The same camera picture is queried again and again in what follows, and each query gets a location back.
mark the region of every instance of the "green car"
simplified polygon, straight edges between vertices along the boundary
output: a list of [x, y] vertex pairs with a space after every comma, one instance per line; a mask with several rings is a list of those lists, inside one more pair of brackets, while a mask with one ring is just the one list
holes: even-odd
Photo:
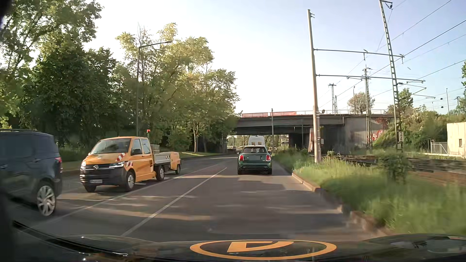
[[238, 154], [238, 175], [248, 171], [272, 174], [272, 157], [264, 145], [247, 145]]

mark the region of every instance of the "tire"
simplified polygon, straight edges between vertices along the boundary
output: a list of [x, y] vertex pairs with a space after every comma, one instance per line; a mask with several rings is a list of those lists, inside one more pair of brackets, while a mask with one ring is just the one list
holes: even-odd
[[128, 171], [126, 173], [126, 180], [124, 181], [124, 184], [122, 185], [122, 187], [127, 192], [131, 191], [134, 188], [135, 181], [136, 181], [136, 176], [134, 175], [134, 173], [131, 171]]
[[87, 192], [94, 193], [96, 191], [97, 186], [84, 186]]
[[180, 173], [181, 173], [181, 165], [178, 164], [178, 165], [176, 166], [175, 174], [179, 175]]
[[35, 192], [35, 202], [39, 213], [42, 216], [51, 216], [56, 210], [56, 196], [53, 186], [45, 181], [41, 181]]
[[157, 167], [155, 171], [155, 178], [157, 181], [163, 181], [165, 179], [165, 169], [162, 165]]

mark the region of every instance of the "building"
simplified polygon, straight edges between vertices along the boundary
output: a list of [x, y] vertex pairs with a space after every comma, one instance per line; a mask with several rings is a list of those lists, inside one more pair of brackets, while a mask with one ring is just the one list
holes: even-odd
[[446, 124], [448, 154], [466, 156], [466, 122]]

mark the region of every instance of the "white van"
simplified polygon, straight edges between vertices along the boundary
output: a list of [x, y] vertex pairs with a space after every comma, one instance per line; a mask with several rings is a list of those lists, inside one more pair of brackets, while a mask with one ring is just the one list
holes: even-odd
[[263, 136], [250, 136], [247, 145], [265, 145]]

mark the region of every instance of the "van windshield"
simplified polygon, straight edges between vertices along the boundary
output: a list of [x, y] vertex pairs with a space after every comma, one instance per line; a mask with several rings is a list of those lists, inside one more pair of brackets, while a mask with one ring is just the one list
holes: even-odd
[[101, 140], [94, 146], [90, 154], [126, 153], [130, 148], [130, 142], [131, 138]]
[[258, 147], [245, 147], [243, 150], [243, 153], [248, 154], [248, 153], [267, 153], [267, 150], [263, 146], [258, 146]]

